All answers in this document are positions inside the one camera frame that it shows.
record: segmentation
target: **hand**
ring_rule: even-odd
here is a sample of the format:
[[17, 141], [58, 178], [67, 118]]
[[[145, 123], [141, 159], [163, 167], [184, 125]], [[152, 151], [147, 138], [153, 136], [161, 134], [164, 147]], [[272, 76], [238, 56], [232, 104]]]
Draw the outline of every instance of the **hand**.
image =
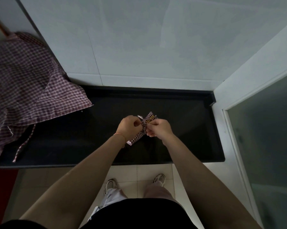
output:
[[123, 118], [118, 125], [116, 133], [122, 134], [126, 141], [132, 140], [140, 131], [142, 131], [141, 120], [135, 116]]
[[161, 140], [173, 135], [171, 126], [167, 120], [155, 119], [146, 125], [146, 134], [150, 137], [156, 136]]

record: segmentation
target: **foot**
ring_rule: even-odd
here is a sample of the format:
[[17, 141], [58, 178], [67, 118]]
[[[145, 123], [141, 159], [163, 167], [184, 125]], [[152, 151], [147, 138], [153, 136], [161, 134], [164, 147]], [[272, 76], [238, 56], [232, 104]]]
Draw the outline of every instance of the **foot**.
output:
[[108, 180], [104, 188], [104, 195], [107, 194], [109, 189], [116, 189], [116, 188], [117, 188], [116, 181], [114, 179]]
[[164, 186], [164, 183], [166, 181], [166, 177], [163, 174], [159, 174], [156, 176], [156, 178], [154, 179], [153, 183], [155, 182], [159, 182], [161, 184], [161, 186]]

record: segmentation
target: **white door frame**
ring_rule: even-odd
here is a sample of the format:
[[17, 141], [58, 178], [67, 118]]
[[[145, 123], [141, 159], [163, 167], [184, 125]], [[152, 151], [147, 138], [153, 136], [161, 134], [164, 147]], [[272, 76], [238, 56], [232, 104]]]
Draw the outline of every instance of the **white door frame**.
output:
[[[227, 111], [285, 76], [287, 76], [287, 26], [214, 90], [216, 103], [213, 105], [213, 112], [226, 161], [233, 164], [232, 160], [235, 159], [251, 209], [244, 198], [241, 202], [261, 226], [261, 218]], [[219, 178], [225, 183], [225, 177]]]

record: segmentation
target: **light pink trousers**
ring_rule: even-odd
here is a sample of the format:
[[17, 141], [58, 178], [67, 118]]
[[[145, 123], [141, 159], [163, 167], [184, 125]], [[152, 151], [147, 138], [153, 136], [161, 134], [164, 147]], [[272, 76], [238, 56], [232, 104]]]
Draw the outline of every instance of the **light pink trousers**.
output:
[[[113, 204], [115, 202], [122, 201], [124, 199], [127, 199], [128, 197], [123, 193], [122, 189], [108, 189], [107, 194], [104, 196], [100, 206], [95, 207], [94, 211], [92, 212], [92, 215], [102, 209], [103, 207], [106, 207], [110, 204]], [[161, 186], [161, 182], [157, 181], [150, 185], [148, 185], [145, 189], [145, 192], [143, 194], [143, 198], [165, 198], [168, 200], [172, 200], [176, 203], [178, 203], [170, 194], [170, 192]]]

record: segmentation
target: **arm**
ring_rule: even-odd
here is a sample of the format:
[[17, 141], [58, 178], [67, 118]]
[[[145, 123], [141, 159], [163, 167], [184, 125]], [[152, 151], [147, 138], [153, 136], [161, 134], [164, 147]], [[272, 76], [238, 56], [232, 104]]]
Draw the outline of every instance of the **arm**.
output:
[[95, 200], [119, 150], [142, 130], [138, 117], [128, 116], [100, 148], [54, 183], [21, 217], [46, 228], [78, 229]]
[[147, 128], [147, 135], [158, 137], [168, 148], [205, 228], [261, 229], [236, 196], [173, 134], [168, 121], [156, 119]]

